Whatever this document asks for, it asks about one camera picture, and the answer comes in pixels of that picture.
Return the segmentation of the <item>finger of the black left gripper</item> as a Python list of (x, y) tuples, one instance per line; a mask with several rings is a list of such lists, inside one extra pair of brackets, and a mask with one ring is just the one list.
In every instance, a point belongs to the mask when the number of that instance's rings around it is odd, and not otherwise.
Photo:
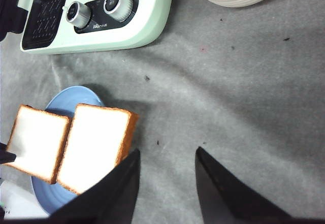
[(16, 154), (10, 153), (6, 150), (7, 145), (0, 143), (0, 164), (6, 164), (14, 162), (16, 159)]

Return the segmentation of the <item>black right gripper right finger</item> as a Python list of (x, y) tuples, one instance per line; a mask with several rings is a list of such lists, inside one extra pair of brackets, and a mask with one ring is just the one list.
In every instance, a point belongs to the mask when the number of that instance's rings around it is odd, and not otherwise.
[(204, 148), (195, 154), (196, 185), (204, 223), (299, 223), (240, 181)]

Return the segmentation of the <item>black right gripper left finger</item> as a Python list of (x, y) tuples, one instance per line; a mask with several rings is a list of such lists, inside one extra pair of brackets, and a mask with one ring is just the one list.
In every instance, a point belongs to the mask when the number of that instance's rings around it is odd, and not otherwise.
[(140, 169), (136, 149), (100, 182), (51, 214), (49, 223), (131, 223)]

